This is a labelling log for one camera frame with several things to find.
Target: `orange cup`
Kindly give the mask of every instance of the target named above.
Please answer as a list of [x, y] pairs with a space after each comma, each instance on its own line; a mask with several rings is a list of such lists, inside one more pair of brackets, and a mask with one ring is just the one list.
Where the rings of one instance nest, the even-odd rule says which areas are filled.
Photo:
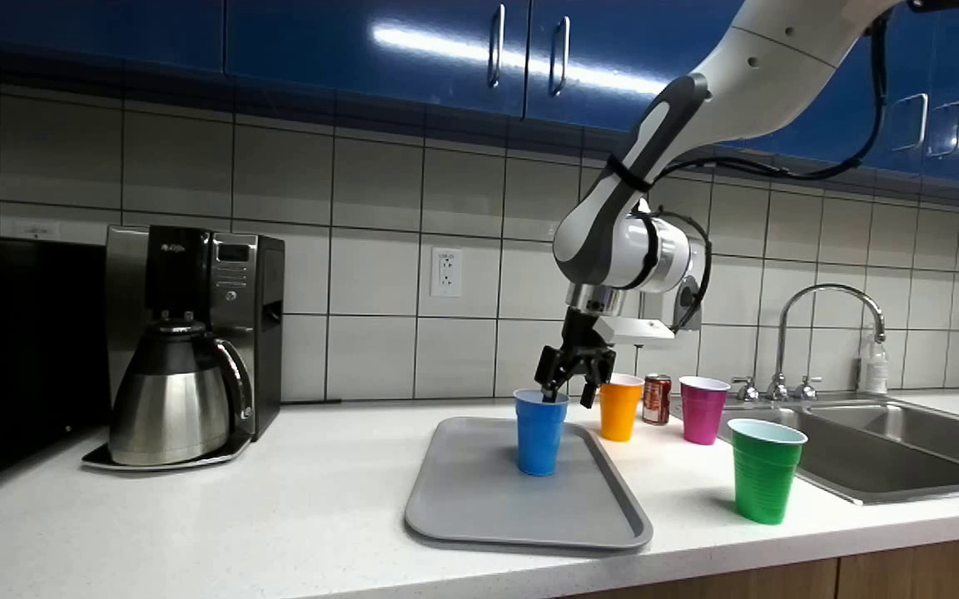
[[600, 437], [612, 444], [633, 440], [638, 399], [642, 375], [612, 373], [612, 378], [600, 387]]

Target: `soda can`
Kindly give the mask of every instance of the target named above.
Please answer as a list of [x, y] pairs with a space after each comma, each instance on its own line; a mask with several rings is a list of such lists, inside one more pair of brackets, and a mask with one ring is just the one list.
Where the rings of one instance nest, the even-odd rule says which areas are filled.
[[642, 382], [642, 424], [665, 427], [674, 413], [674, 378], [650, 373]]

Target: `blue cup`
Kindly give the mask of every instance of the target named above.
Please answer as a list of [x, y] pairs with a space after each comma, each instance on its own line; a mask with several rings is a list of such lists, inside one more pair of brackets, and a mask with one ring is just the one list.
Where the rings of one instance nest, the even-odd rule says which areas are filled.
[[517, 466], [526, 476], [552, 476], [560, 432], [566, 424], [566, 399], [543, 402], [539, 388], [517, 388]]

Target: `tile backsplash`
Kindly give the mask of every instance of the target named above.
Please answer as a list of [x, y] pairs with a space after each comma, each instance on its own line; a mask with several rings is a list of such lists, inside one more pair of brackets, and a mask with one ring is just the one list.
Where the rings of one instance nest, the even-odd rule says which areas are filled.
[[[102, 244], [192, 222], [288, 241], [288, 399], [472, 399], [529, 382], [560, 338], [549, 235], [600, 163], [250, 112], [0, 88], [0, 235]], [[618, 368], [755, 375], [786, 300], [821, 281], [876, 295], [888, 382], [959, 387], [959, 207], [671, 177], [653, 200], [717, 244], [700, 329], [618, 347]], [[460, 283], [434, 291], [434, 252]], [[663, 300], [631, 300], [660, 314]], [[786, 375], [852, 387], [869, 314], [816, 292], [789, 314]]]

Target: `stainless steel carafe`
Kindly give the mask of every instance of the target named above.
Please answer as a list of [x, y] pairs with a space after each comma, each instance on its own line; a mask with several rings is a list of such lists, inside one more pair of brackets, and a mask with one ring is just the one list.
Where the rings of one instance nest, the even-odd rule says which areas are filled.
[[240, 356], [201, 323], [151, 326], [115, 402], [115, 463], [188, 463], [246, 432], [250, 378]]

